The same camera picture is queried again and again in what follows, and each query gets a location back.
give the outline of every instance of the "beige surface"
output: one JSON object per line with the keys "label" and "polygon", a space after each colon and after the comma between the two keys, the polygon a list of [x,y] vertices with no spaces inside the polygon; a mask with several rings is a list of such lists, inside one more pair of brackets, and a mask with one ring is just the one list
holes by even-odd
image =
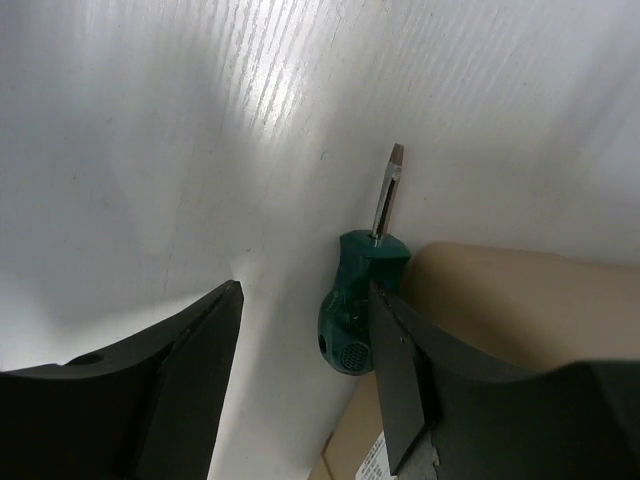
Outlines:
{"label": "beige surface", "polygon": [[308,480],[353,480],[380,432],[382,417],[376,377],[370,373],[358,383]]}
{"label": "beige surface", "polygon": [[536,370],[583,358],[640,358],[640,268],[435,243],[402,296],[436,325]]}

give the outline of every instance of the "screwdriver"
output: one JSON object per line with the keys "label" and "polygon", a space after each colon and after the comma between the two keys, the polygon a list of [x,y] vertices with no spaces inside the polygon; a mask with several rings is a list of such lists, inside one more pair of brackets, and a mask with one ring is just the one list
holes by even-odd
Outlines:
{"label": "screwdriver", "polygon": [[371,230],[340,236],[340,263],[333,288],[318,316],[318,345],[335,370],[363,375],[373,370],[369,341],[368,294],[374,281],[398,291],[409,249],[387,229],[402,173],[404,147],[393,146]]}

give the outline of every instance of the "metal shaft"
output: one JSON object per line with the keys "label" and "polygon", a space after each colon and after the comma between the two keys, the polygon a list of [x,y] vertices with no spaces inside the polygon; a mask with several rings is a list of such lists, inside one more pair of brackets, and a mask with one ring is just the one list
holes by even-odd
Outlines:
{"label": "metal shaft", "polygon": [[374,240],[379,240],[387,233],[391,210],[393,209],[393,201],[396,197],[396,190],[398,189],[400,174],[402,173],[403,156],[404,147],[396,143],[391,151],[391,158],[389,158],[387,170],[384,174],[380,199],[378,200],[378,207],[376,208],[376,216],[373,220],[371,236]]}

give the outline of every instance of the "black plastic part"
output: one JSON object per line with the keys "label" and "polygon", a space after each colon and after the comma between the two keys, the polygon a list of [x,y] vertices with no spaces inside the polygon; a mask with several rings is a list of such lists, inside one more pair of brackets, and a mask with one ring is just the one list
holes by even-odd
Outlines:
{"label": "black plastic part", "polygon": [[382,287],[372,285],[369,305],[390,467],[401,480],[414,480],[403,465],[419,462],[412,454],[427,432],[439,480],[640,478],[640,362],[536,374],[460,342]]}
{"label": "black plastic part", "polygon": [[0,478],[205,479],[242,304],[230,281],[65,366],[0,373]]}

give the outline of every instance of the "white surface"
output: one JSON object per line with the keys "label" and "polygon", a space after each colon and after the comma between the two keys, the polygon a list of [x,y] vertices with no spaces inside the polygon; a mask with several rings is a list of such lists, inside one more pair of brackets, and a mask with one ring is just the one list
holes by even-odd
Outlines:
{"label": "white surface", "polygon": [[632,0],[0,1],[0,363],[66,361],[227,278],[214,479],[306,478],[316,346],[394,142],[392,231],[640,260]]}

